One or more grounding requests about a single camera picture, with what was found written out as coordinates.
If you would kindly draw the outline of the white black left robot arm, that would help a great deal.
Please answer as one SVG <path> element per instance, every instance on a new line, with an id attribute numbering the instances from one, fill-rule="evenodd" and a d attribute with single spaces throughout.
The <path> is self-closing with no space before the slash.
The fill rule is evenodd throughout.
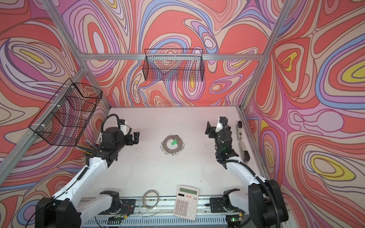
<path id="1" fill-rule="evenodd" d="M 139 132 L 132 128 L 116 114 L 117 124 L 109 128 L 101 128 L 101 142 L 98 148 L 86 157 L 82 170 L 60 191 L 52 197 L 43 197 L 36 205 L 34 214 L 36 228 L 80 228 L 85 222 L 95 218 L 102 212 L 118 214 L 122 208 L 119 193 L 102 191 L 88 201 L 81 202 L 86 190 L 105 172 L 113 162 L 118 160 L 119 152 L 125 146 L 139 143 Z"/>

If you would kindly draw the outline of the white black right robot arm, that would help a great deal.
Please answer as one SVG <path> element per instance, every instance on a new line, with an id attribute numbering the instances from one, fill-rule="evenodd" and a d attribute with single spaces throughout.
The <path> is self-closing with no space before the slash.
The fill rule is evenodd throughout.
<path id="1" fill-rule="evenodd" d="M 217 126 L 207 123 L 205 134 L 214 140 L 217 162 L 247 187 L 247 191 L 238 188 L 224 191 L 223 208 L 228 211 L 240 209 L 248 213 L 258 228 L 280 228 L 289 219 L 280 186 L 275 180 L 267 180 L 258 175 L 235 152 L 228 119 L 219 117 Z"/>

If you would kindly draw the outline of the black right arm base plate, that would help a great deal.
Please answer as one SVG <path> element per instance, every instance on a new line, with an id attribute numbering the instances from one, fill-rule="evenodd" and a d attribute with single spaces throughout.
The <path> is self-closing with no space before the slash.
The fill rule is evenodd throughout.
<path id="1" fill-rule="evenodd" d="M 205 206 L 210 207 L 212 213 L 243 212 L 249 214 L 249 199 L 245 191 L 238 188 L 226 190 L 221 197 L 210 198 Z"/>

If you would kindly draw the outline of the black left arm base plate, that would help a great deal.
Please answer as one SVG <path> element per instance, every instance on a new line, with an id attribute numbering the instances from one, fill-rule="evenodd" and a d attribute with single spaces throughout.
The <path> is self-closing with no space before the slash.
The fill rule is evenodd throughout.
<path id="1" fill-rule="evenodd" d="M 111 209 L 108 214 L 111 215 L 131 215 L 134 214 L 136 207 L 135 199 L 120 199 L 120 205 L 116 209 Z"/>

